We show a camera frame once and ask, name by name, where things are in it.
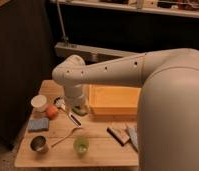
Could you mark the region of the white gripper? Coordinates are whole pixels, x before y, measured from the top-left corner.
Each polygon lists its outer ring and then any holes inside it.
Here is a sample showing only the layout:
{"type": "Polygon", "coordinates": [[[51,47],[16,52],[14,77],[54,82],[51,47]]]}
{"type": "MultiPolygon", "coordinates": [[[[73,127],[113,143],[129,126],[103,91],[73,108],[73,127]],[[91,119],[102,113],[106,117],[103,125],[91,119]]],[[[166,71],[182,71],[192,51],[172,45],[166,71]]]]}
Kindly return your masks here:
{"type": "Polygon", "coordinates": [[[65,87],[65,102],[71,107],[82,106],[85,103],[85,95],[81,84],[65,87]]]}

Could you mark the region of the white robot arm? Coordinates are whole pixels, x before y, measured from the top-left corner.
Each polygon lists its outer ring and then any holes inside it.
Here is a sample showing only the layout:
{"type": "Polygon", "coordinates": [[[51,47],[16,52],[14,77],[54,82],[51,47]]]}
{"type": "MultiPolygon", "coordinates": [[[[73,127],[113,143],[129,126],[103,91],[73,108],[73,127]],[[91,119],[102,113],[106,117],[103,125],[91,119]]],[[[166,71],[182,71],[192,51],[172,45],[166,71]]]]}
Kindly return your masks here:
{"type": "Polygon", "coordinates": [[[69,56],[52,72],[71,106],[84,84],[139,87],[140,171],[199,171],[199,50],[139,53],[87,65],[69,56]]]}

